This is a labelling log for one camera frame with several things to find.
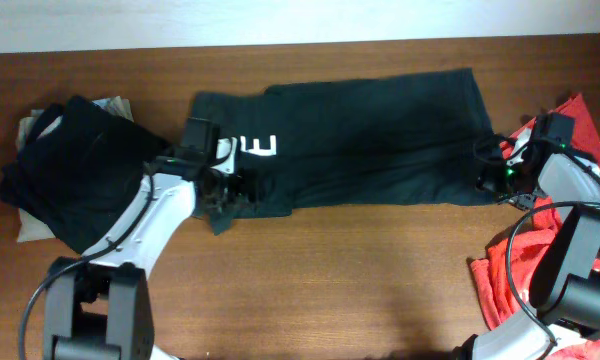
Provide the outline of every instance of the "red fabric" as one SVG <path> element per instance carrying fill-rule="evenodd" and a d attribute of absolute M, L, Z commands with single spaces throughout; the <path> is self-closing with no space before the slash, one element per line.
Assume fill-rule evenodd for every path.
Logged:
<path fill-rule="evenodd" d="M 577 95 L 554 110 L 560 114 L 575 118 L 574 136 L 571 145 L 576 149 L 591 153 L 600 166 L 600 137 L 593 125 L 582 95 Z M 525 128 L 533 127 L 535 119 L 529 121 L 512 137 L 517 137 Z M 513 148 L 507 143 L 501 144 L 504 157 L 508 157 Z M 539 199 L 536 207 L 551 202 L 551 199 Z M 534 230 L 519 234 L 512 249 L 511 270 L 520 295 L 524 300 L 529 297 L 529 284 L 540 259 L 562 226 L 560 216 L 555 210 L 547 210 L 533 217 Z M 487 258 L 471 263 L 471 271 L 478 288 L 480 306 L 489 329 L 502 324 L 520 307 L 509 290 L 505 272 L 506 239 L 487 250 Z M 600 261 L 596 260 L 594 269 L 600 270 Z M 584 345 L 573 346 L 553 354 L 550 359 L 596 359 L 600 354 L 600 341 L 589 341 Z"/>

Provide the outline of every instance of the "wooden surface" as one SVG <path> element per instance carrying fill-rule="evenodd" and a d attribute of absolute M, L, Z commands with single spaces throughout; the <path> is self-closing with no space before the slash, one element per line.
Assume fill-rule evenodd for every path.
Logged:
<path fill-rule="evenodd" d="M 0 55 L 0 167 L 18 119 L 72 94 L 121 95 L 177 141 L 200 90 L 473 67 L 496 131 L 583 92 L 600 132 L 600 35 Z M 156 341 L 187 358 L 360 359 L 449 350 L 486 330 L 467 258 L 521 215 L 507 206 L 346 206 L 236 221 L 214 237 L 187 220 L 150 279 Z M 0 359 L 59 241 L 16 245 L 0 203 Z M 42 303 L 28 332 L 40 358 Z"/>

